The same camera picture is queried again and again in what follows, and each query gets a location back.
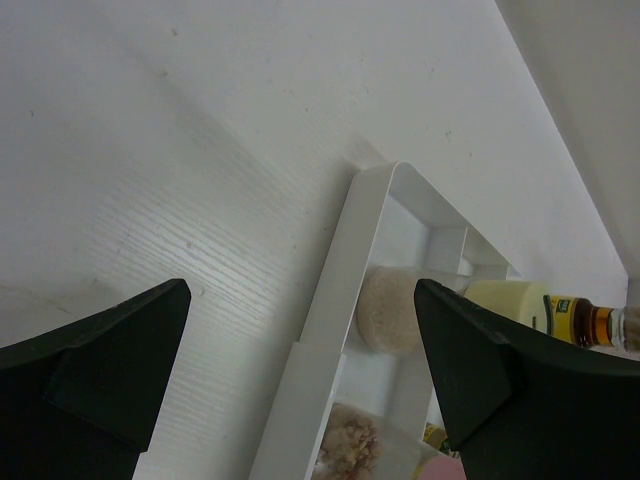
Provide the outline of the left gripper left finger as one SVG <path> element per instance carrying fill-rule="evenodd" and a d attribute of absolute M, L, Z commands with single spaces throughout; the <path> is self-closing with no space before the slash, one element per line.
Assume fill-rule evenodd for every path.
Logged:
<path fill-rule="evenodd" d="M 4 479 L 130 479 L 150 446 L 190 289 L 171 279 L 1 350 Z"/>

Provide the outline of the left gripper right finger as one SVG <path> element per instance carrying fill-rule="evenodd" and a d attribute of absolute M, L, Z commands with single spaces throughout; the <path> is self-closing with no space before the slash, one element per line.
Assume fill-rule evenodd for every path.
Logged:
<path fill-rule="evenodd" d="M 554 339 L 422 279 L 414 303 L 470 479 L 635 479 L 639 365 Z"/>

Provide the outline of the brown bottle yellow label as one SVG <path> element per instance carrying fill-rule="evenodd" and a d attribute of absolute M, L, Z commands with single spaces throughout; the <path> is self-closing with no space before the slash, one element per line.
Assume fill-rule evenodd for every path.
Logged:
<path fill-rule="evenodd" d="M 435 448 L 439 452 L 449 457 L 459 457 L 459 453 L 451 448 L 449 437 L 446 431 L 438 425 L 432 423 L 426 424 L 423 441 L 427 445 Z"/>
<path fill-rule="evenodd" d="M 608 308 L 582 297 L 543 297 L 547 333 L 558 340 L 591 349 L 612 347 L 639 351 L 639 308 Z"/>

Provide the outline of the yellow-lid spice bottle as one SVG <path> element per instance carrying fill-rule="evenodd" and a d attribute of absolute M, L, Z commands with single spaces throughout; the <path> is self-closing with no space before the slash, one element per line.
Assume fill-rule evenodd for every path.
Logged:
<path fill-rule="evenodd" d="M 541 333 L 553 331 L 550 294 L 544 283 L 379 266 L 366 275 L 355 311 L 359 333 L 370 349 L 394 355 L 417 349 L 421 336 L 414 292 L 420 280 L 434 280 L 482 308 Z"/>

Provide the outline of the pink-lid spice bottle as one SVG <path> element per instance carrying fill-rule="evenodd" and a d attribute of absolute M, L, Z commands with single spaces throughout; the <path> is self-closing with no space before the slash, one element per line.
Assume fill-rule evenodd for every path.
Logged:
<path fill-rule="evenodd" d="M 314 479 L 464 479 L 460 460 L 348 404 L 332 406 Z"/>

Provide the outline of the white three-compartment tray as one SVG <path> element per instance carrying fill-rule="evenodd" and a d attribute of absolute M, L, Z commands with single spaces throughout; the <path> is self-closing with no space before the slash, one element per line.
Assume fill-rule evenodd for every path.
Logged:
<path fill-rule="evenodd" d="M 354 324 L 362 282 L 377 266 L 483 279 L 517 271 L 411 164 L 357 173 L 300 339 L 290 350 L 250 475 L 311 477 L 334 402 L 418 438 L 442 416 L 426 356 L 372 352 Z"/>

